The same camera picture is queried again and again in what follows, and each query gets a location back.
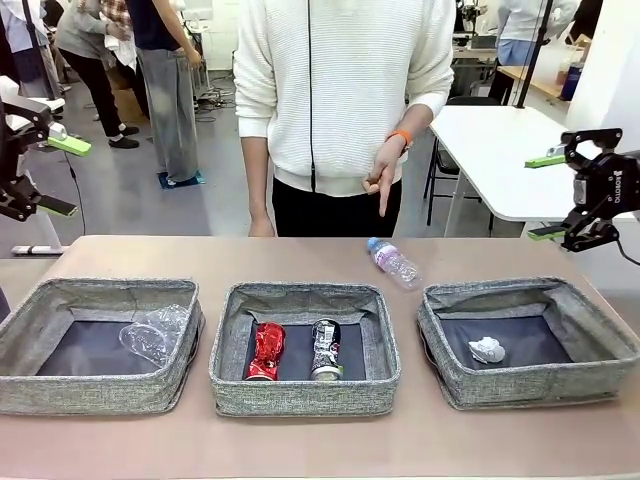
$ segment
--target orange wristband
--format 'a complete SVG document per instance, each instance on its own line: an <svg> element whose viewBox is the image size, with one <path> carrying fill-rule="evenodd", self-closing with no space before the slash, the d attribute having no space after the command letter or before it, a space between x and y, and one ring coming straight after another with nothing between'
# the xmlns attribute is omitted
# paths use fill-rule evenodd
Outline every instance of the orange wristband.
<svg viewBox="0 0 640 480"><path fill-rule="evenodd" d="M409 150L409 147L411 147L411 145L413 144L413 141L411 139L411 134L409 132L407 132L406 130L394 130L387 137L387 140L389 140L394 135L400 135L402 138L404 138L404 141L406 143L404 148L402 149L402 154L404 155L407 152L407 150Z"/></svg>

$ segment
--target plastic water bottle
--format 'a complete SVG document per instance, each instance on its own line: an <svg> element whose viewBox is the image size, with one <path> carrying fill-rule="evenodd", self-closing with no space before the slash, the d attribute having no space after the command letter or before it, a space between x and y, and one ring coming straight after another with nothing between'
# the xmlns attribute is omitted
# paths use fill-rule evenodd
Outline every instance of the plastic water bottle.
<svg viewBox="0 0 640 480"><path fill-rule="evenodd" d="M422 285L422 278L416 266L389 242L371 237L367 242L371 258L383 271L391 275L398 285L407 290L415 290Z"/></svg>

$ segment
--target black and white can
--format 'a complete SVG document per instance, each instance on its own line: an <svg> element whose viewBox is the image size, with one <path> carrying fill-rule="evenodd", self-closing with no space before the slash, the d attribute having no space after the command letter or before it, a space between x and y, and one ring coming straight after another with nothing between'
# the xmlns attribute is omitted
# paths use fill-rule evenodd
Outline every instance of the black and white can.
<svg viewBox="0 0 640 480"><path fill-rule="evenodd" d="M340 325L335 320L323 318L313 325L313 364L311 380L333 382L342 378L338 365L340 350Z"/></svg>

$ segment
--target person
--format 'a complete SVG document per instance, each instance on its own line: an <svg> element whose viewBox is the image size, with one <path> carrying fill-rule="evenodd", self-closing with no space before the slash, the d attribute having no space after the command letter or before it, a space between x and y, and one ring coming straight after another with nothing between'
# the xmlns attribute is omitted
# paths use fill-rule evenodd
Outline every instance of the person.
<svg viewBox="0 0 640 480"><path fill-rule="evenodd" d="M58 3L58 0L44 0L42 6L45 12L42 20L49 30L47 35L49 38L49 49L51 50L53 63L56 66L56 73L58 74L58 80L60 82L60 91L62 93L68 92L71 90L71 86L69 85L71 78L65 69L64 59L58 51L58 47L55 45L55 30L58 28L58 22L64 13L64 8Z"/></svg>
<svg viewBox="0 0 640 480"><path fill-rule="evenodd" d="M87 85L109 146L137 148L140 143L128 137L138 133L139 129L120 120L102 64L103 56L107 55L105 35L124 40L127 32L113 22L100 20L99 14L99 0L72 0L58 22L56 45L69 66Z"/></svg>
<svg viewBox="0 0 640 480"><path fill-rule="evenodd" d="M29 7L38 48L33 48L22 2L0 0L2 23L18 72L21 94L34 98L59 98L58 75L49 50L47 29L42 21L44 11L37 0L30 0Z"/></svg>
<svg viewBox="0 0 640 480"><path fill-rule="evenodd" d="M270 158L279 236L392 236L406 149L453 82L455 3L240 4L234 74L249 235L275 234Z"/></svg>
<svg viewBox="0 0 640 480"><path fill-rule="evenodd" d="M585 35L591 39L596 33L596 26L600 18L603 0L582 0L573 19L575 23L571 27L567 43L577 41L580 35Z"/></svg>
<svg viewBox="0 0 640 480"><path fill-rule="evenodd" d="M498 66L527 66L538 39L547 0L500 0L498 6ZM553 0L545 41L569 26L578 0ZM496 71L489 97L503 101L513 80Z"/></svg>
<svg viewBox="0 0 640 480"><path fill-rule="evenodd" d="M175 186L198 171L190 68L202 59L169 0L127 0L153 128L158 173Z"/></svg>
<svg viewBox="0 0 640 480"><path fill-rule="evenodd" d="M102 14L107 17L107 19L125 29L127 32L132 30L131 16L129 15L129 9L127 8L125 0L101 0L100 7ZM127 65L120 61L116 52L112 51L111 54L116 58L116 69L118 73L131 86L142 114L147 117L147 119L150 119L151 117L149 114L149 103L147 101L147 89L144 84L144 75L140 68L140 62L135 61L135 54L129 53L133 50L133 43L129 46L129 42L132 42L132 40L118 42L119 47L124 47L123 50L127 52L127 60L123 60L127 62ZM135 67L130 66L131 61L135 62Z"/></svg>

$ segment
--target white sweater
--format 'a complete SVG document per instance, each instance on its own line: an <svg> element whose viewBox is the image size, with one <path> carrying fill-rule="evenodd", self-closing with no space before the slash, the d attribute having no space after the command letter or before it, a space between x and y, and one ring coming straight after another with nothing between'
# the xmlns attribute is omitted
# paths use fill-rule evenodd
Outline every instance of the white sweater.
<svg viewBox="0 0 640 480"><path fill-rule="evenodd" d="M362 178L405 113L405 89L410 105L435 115L446 103L455 2L310 2L316 191L362 194ZM240 137L266 137L275 177L311 191L307 0L240 3Z"/></svg>

